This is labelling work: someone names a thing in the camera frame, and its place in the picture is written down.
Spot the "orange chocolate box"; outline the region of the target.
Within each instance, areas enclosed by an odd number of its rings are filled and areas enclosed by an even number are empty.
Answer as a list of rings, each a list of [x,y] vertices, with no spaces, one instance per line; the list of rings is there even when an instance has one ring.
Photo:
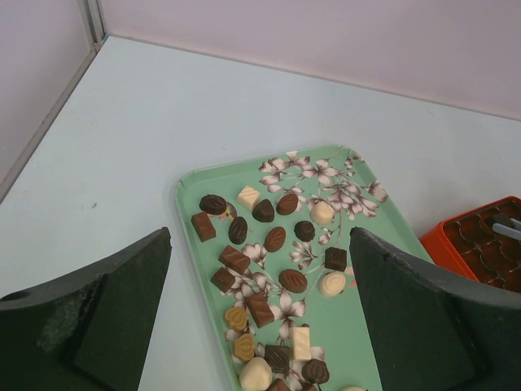
[[[438,223],[420,238],[440,267],[496,288],[520,291],[520,241],[493,231],[496,216],[520,220],[520,198],[507,196]]]

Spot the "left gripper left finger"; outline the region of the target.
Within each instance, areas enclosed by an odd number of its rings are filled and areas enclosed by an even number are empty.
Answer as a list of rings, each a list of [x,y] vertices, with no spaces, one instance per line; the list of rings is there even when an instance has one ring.
[[[3,390],[136,390],[171,257],[166,227],[1,299]]]

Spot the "grey plastic tweezers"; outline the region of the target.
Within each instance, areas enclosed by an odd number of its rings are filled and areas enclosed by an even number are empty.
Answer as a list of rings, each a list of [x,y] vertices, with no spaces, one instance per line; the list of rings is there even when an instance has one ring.
[[[492,230],[499,235],[504,235],[518,241],[521,240],[520,221],[515,219],[497,217],[492,224]]]

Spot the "green floral tray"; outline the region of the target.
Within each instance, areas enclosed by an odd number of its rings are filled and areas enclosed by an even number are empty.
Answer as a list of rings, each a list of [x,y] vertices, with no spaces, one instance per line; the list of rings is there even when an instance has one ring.
[[[322,200],[335,211],[326,225],[310,216]],[[243,365],[224,315],[255,293],[274,312],[266,326],[247,324],[257,345],[287,346],[290,327],[308,325],[313,356],[330,372],[324,389],[381,389],[353,270],[338,296],[318,290],[325,251],[347,249],[359,226],[416,257],[427,252],[354,150],[330,145],[196,170],[178,183],[176,204],[231,389]],[[308,243],[294,232],[303,220],[315,227]]]

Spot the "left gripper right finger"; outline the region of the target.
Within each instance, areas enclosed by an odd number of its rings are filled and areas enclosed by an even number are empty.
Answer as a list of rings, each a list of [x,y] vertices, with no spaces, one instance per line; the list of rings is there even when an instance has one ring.
[[[405,253],[361,227],[349,252],[385,390],[518,390],[520,295]]]

